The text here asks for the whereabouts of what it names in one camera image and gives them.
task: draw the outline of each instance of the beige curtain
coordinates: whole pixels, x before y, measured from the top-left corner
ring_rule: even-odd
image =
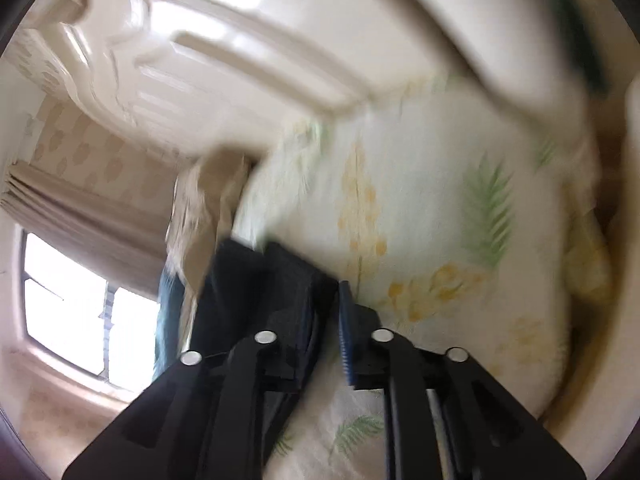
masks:
[[[26,162],[10,166],[0,205],[69,258],[129,290],[156,298],[168,218],[73,186]]]

